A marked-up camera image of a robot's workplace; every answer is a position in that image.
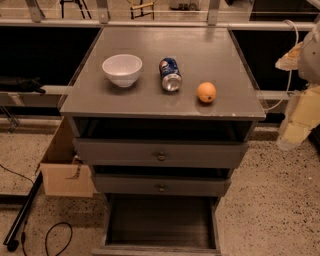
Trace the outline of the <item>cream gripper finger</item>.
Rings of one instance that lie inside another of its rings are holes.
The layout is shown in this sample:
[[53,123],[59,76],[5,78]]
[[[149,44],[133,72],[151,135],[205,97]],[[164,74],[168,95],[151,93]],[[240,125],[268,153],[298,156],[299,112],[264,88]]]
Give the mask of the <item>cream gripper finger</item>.
[[297,70],[301,47],[302,43],[296,44],[286,54],[277,60],[275,67],[284,71]]
[[280,125],[276,144],[281,150],[295,149],[319,124],[320,87],[295,91],[286,106],[285,119]]

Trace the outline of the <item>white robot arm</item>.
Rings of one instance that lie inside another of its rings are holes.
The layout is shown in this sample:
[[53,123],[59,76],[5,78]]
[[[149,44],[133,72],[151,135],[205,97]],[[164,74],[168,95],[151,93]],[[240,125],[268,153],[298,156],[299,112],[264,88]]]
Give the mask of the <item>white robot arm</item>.
[[284,71],[297,70],[299,77],[307,81],[305,90],[290,97],[279,128],[277,146],[292,150],[320,125],[320,23],[284,54],[275,67]]

